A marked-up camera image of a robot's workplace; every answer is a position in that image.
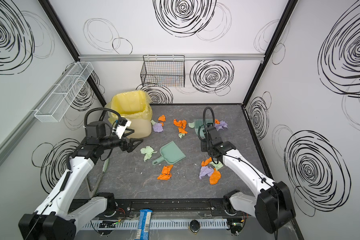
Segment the green hand broom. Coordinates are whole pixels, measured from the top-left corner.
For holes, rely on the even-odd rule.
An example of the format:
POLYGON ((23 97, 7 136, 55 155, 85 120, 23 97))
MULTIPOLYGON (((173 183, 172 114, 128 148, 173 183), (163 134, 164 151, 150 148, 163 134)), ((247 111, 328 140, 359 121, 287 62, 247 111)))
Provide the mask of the green hand broom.
MULTIPOLYGON (((206 124, 214 124, 215 120, 213 119, 206 119, 206 124)), ((204 129, 204 122, 202 119, 196 119, 194 120, 194 130, 196 134, 199 134, 200 136, 203 136, 203 129, 204 129)))

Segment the green plastic dustpan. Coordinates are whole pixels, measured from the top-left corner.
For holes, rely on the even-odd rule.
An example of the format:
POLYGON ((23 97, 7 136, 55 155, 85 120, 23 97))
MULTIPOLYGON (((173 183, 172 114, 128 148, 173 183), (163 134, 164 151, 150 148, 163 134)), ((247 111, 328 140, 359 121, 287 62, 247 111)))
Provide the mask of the green plastic dustpan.
POLYGON ((152 165, 156 166, 161 162, 166 162, 169 165, 173 165, 186 157, 181 149, 176 145, 174 141, 169 142, 160 148, 160 157, 152 161, 152 165))

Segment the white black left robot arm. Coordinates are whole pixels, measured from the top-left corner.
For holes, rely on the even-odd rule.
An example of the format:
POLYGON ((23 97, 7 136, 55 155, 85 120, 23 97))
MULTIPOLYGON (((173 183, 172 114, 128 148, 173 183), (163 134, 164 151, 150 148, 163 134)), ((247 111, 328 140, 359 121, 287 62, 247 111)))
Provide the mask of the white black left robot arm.
POLYGON ((81 207, 69 211, 80 185, 105 151, 120 148, 131 153, 142 143, 141 139, 127 139, 134 133, 130 128, 132 122, 114 110, 102 108, 102 111, 118 117, 109 136, 104 122, 88 123, 88 116, 96 111, 100 108, 85 114, 86 136, 73 153, 66 156, 67 169, 58 183, 34 213, 25 214, 20 219, 18 226, 24 240, 73 240, 78 231, 96 216, 112 215, 118 211, 112 193, 95 194, 81 207))

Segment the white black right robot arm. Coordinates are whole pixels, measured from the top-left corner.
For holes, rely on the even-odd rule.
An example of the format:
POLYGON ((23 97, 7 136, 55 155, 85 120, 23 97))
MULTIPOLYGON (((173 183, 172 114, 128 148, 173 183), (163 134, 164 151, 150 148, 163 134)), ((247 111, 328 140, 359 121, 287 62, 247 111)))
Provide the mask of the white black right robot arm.
POLYGON ((207 112, 203 111, 204 137, 201 138, 202 151, 206 152, 215 164, 223 163, 230 168, 251 190, 251 196, 239 191, 228 194, 227 212, 243 212, 254 216, 261 227, 269 234, 278 237, 278 231, 296 217, 289 187, 284 182, 275 182, 267 177, 249 161, 229 141, 223 141, 215 122, 207 122, 207 112))

